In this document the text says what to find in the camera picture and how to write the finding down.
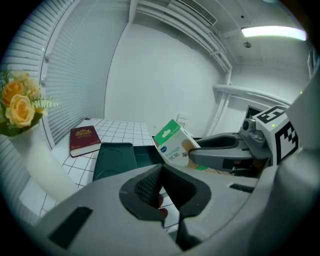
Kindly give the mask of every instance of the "green leaf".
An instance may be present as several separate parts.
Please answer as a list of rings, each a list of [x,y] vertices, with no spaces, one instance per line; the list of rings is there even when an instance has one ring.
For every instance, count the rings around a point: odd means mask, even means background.
[[[5,68],[3,69],[2,74],[3,74],[3,80],[6,84],[9,83],[10,72],[11,70],[8,69],[8,64],[5,65]]]
[[[9,123],[9,119],[6,117],[6,109],[7,108],[2,101],[0,101],[0,105],[1,105],[1,116],[4,120],[6,120]]]
[[[44,97],[43,95],[39,95],[39,97],[30,101],[33,108],[55,108],[60,105],[57,101],[50,97]]]
[[[39,120],[42,118],[42,116],[43,116],[43,114],[35,112],[34,117],[31,121],[30,127],[35,126],[39,122]]]
[[[0,134],[12,137],[18,135],[20,131],[21,129],[14,125],[8,125],[6,122],[0,123]]]

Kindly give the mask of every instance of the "book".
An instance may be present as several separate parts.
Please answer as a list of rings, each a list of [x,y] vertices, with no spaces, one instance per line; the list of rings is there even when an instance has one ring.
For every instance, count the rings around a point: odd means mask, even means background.
[[[100,149],[101,141],[94,126],[73,128],[70,131],[70,155],[75,158]]]

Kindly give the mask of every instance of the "artificial flower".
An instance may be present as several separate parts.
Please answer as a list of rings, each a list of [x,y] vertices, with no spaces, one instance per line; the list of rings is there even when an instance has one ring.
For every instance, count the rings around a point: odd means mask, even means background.
[[[7,107],[10,106],[11,99],[15,95],[21,95],[23,92],[23,85],[21,82],[18,82],[16,80],[13,80],[9,83],[7,83],[2,91],[2,102]]]
[[[48,116],[48,112],[45,110],[44,107],[36,107],[34,109],[35,112],[44,115],[45,117]]]
[[[29,79],[30,75],[28,72],[15,70],[10,73],[10,78],[23,83],[27,79]]]
[[[5,116],[9,119],[10,124],[22,128],[31,125],[35,110],[31,107],[27,96],[16,94],[11,99],[10,107],[5,110]]]
[[[37,81],[30,77],[24,81],[24,94],[29,97],[30,100],[34,100],[40,94],[41,89]]]

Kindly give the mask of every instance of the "cardboard box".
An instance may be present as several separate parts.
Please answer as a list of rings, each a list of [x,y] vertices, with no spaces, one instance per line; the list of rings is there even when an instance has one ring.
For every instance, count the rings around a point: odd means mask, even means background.
[[[199,171],[207,169],[207,167],[198,165],[189,158],[189,150],[200,148],[200,146],[173,119],[154,136],[154,142],[166,163]]]

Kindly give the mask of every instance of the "ceiling light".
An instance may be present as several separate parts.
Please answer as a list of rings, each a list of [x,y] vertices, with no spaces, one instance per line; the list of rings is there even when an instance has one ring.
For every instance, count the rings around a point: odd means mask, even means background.
[[[241,31],[246,38],[256,36],[281,36],[303,41],[307,40],[306,32],[289,26],[253,26],[242,28]]]

